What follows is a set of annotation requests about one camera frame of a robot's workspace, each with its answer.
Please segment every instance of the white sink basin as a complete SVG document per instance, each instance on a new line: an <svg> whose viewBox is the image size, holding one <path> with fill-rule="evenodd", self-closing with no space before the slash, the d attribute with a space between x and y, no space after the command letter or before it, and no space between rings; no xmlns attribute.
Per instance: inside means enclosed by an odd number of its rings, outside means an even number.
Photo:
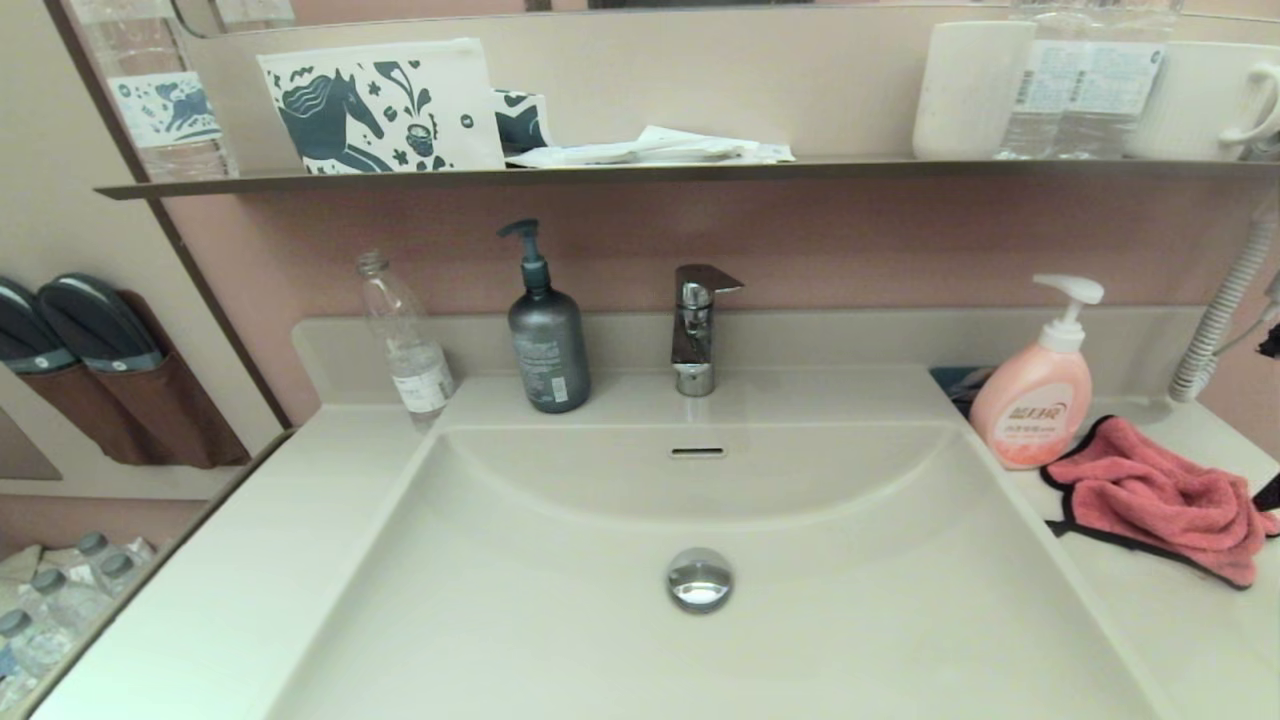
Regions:
<svg viewBox="0 0 1280 720"><path fill-rule="evenodd" d="M552 418L468 382L271 716L1161 717L928 383L634 377ZM735 573L703 616L664 582L695 546Z"/></svg>

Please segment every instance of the white cup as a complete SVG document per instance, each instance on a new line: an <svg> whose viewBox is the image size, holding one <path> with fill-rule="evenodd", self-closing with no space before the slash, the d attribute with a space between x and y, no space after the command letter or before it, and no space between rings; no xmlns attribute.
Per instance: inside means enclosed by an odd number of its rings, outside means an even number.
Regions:
<svg viewBox="0 0 1280 720"><path fill-rule="evenodd" d="M1005 140L1027 69L1036 23L943 23L929 38L929 59L915 111L920 160L989 160Z"/></svg>
<svg viewBox="0 0 1280 720"><path fill-rule="evenodd" d="M1170 42L1125 152L1152 160L1239 160L1280 132L1280 46Z"/></svg>

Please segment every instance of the horse illustration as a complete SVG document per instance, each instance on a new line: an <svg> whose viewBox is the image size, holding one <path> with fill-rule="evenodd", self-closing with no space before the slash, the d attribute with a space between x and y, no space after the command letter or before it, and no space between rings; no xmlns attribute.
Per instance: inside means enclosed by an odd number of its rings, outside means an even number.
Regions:
<svg viewBox="0 0 1280 720"><path fill-rule="evenodd" d="M347 118L355 118L381 140L383 127L361 100L353 76L316 76L280 99L280 119L298 154L311 160L337 160L361 173L389 173L381 158L347 142Z"/></svg>
<svg viewBox="0 0 1280 720"><path fill-rule="evenodd" d="M180 131L196 118L214 114L209 109L209 99L204 90L178 92L178 83L166 82L156 86L156 95L173 105L173 117L169 118L169 124L164 128L165 132Z"/></svg>

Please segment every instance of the faucet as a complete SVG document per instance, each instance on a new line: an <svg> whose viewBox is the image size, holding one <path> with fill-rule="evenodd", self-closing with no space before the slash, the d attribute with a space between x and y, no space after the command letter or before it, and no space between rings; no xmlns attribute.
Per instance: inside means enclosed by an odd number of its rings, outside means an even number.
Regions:
<svg viewBox="0 0 1280 720"><path fill-rule="evenodd" d="M712 265L676 268L676 328L671 336L671 365L676 391L705 397L716 389L713 301L721 292L742 290L742 283Z"/></svg>

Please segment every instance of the gray soap bottle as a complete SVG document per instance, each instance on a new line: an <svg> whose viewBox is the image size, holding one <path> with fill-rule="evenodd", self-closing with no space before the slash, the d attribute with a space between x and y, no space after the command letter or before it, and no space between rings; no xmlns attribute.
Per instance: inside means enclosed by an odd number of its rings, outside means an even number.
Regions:
<svg viewBox="0 0 1280 720"><path fill-rule="evenodd" d="M525 393L543 413L568 413L591 396L582 314L572 297L552 290L547 259L538 252L538 220L517 220L498 234L525 241L525 295L507 313Z"/></svg>

